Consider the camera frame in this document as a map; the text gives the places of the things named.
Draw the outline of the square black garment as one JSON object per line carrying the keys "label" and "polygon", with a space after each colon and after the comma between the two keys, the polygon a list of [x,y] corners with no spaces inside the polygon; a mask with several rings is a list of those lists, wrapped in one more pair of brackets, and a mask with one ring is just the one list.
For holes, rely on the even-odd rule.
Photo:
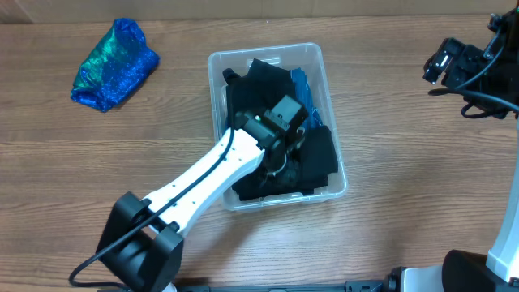
{"label": "square black garment", "polygon": [[232,189],[238,194],[240,201],[294,192],[297,190],[300,170],[297,162],[290,162],[276,174],[269,174],[264,167],[259,167],[238,180]]}

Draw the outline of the long black garment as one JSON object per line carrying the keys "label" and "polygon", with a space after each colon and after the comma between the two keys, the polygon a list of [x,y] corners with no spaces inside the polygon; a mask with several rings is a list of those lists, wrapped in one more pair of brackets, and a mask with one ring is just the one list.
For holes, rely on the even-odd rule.
{"label": "long black garment", "polygon": [[332,132],[327,126],[312,128],[299,149],[300,170],[296,190],[313,194],[328,185],[328,176],[338,172],[337,153]]}

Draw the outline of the blue denim jeans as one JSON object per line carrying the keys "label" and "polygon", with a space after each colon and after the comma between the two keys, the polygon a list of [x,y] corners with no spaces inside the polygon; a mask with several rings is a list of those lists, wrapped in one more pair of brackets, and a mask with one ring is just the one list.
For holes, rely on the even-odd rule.
{"label": "blue denim jeans", "polygon": [[309,113],[309,117],[303,123],[303,127],[306,130],[310,130],[322,126],[323,122],[320,118],[319,111],[314,106],[312,92],[305,72],[301,68],[288,71],[290,71],[291,79],[295,83],[297,96],[295,99],[303,103]]}

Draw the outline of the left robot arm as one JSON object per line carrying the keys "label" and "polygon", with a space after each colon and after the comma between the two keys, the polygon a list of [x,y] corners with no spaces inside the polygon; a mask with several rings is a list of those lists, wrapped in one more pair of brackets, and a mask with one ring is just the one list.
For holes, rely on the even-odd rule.
{"label": "left robot arm", "polygon": [[178,273],[187,233],[216,199],[261,166],[288,162],[287,145],[308,116],[298,100],[282,97],[260,114],[228,108],[228,127],[185,173],[143,199],[131,192],[112,207],[97,252],[129,291],[164,291]]}

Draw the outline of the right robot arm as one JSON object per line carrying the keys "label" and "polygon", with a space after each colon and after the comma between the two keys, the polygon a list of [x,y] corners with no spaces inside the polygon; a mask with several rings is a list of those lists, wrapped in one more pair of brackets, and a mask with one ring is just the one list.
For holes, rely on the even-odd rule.
{"label": "right robot arm", "polygon": [[[485,49],[446,38],[426,61],[423,78],[440,88],[432,97],[458,95],[464,118],[478,120],[518,114],[518,10],[493,15],[488,24],[494,36]],[[483,208],[497,199],[501,162],[497,141],[478,161],[441,164],[437,170],[417,169],[415,178],[435,184],[435,202],[455,216],[440,227],[414,224],[414,234],[425,234],[421,255],[439,249],[446,238],[463,234],[470,242],[486,225]],[[382,291],[516,291],[518,289],[518,178],[511,181],[508,203],[495,241],[486,253],[451,249],[442,264],[425,268],[395,268],[380,286]]]}

